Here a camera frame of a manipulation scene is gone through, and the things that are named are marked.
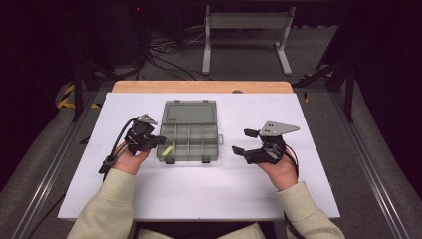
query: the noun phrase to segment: white metal frame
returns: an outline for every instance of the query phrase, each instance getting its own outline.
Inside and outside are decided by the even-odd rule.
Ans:
[[[202,63],[202,72],[210,73],[211,65],[211,29],[282,29],[283,37],[280,42],[276,42],[276,50],[280,63],[286,76],[292,74],[285,53],[285,46],[288,40],[289,31],[295,16],[295,7],[289,12],[283,13],[220,13],[211,12],[211,7],[206,7],[205,12],[205,50]]]

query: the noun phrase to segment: gray plastic box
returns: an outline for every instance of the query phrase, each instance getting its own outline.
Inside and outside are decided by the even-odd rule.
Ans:
[[[161,135],[167,137],[158,147],[158,158],[209,163],[218,157],[217,105],[215,101],[172,101],[165,104]]]

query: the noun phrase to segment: dark floor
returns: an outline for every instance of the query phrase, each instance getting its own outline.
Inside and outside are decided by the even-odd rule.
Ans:
[[[286,53],[293,74],[283,75],[273,43],[279,37],[265,31],[255,37],[237,32],[223,32],[215,36],[211,74],[215,80],[230,81],[288,81],[295,83],[300,76],[315,71],[335,28],[293,29]],[[174,55],[162,58],[178,66],[201,71],[203,43],[195,43]],[[171,72],[188,79],[184,72]],[[198,79],[204,77],[193,73]],[[139,73],[140,79],[177,79],[149,63]],[[386,146],[370,111],[356,87],[353,98],[354,123],[344,121],[338,109],[339,93],[327,93],[321,83],[307,89],[311,101],[306,103],[303,91],[298,91],[304,115],[316,143],[326,175],[331,182],[341,217],[334,223],[346,238],[421,238],[422,203]],[[102,103],[111,86],[104,83],[95,93],[93,103]],[[95,125],[100,109],[88,109],[78,122],[72,122],[73,110],[60,109],[60,113],[40,134],[21,164],[0,194],[0,238],[24,238],[21,220],[31,211],[27,207],[37,193],[58,149],[66,140],[68,128],[78,124],[73,140],[63,155],[63,166],[47,188],[45,201],[41,201],[32,216],[33,227],[53,206],[72,180],[85,146],[80,141],[88,137]],[[33,238],[65,238],[73,223],[57,218],[60,204],[49,214]],[[279,238],[286,238],[282,222],[275,222]]]

